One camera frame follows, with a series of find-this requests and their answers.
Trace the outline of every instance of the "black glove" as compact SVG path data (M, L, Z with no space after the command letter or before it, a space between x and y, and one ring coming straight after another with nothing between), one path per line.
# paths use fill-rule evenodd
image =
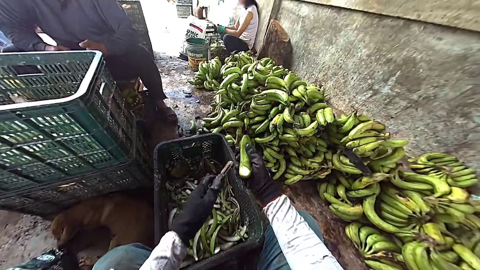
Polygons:
M247 155L252 164L252 173L246 179L247 188L257 194L263 206L282 194L277 182L273 181L265 167L263 156L252 145L246 146Z
M195 237L212 213L213 204L223 187L222 178L221 174L207 174L190 194L182 213L173 222L172 231L178 234L185 245L190 244L189 240Z

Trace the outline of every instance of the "sandal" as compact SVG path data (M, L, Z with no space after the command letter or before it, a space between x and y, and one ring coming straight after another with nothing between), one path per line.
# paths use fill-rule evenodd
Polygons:
M176 123L178 120L177 114L170 107L157 109L157 111L159 112L162 120L168 123Z

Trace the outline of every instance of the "paint bucket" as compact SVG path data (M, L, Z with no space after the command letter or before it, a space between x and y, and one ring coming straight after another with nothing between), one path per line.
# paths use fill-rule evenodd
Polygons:
M204 38L191 37L186 40L188 65L193 70L198 70L201 61L208 58L208 40Z

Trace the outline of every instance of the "brown dog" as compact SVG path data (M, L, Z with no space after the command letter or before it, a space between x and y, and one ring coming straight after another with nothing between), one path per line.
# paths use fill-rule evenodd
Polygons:
M81 229L106 226L113 234L108 250L120 245L141 243L152 247L153 209L144 201L122 194L89 199L59 214L51 225L59 247Z

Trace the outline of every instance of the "dark sleeve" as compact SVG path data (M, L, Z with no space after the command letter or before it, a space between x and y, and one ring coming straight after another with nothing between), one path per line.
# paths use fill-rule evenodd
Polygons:
M105 38L105 48L112 55L124 54L128 47L138 43L136 30L126 11L116 0L97 0L100 12L115 33Z
M46 44L35 33L32 16L25 4L20 0L0 0L0 30L19 48L44 50Z

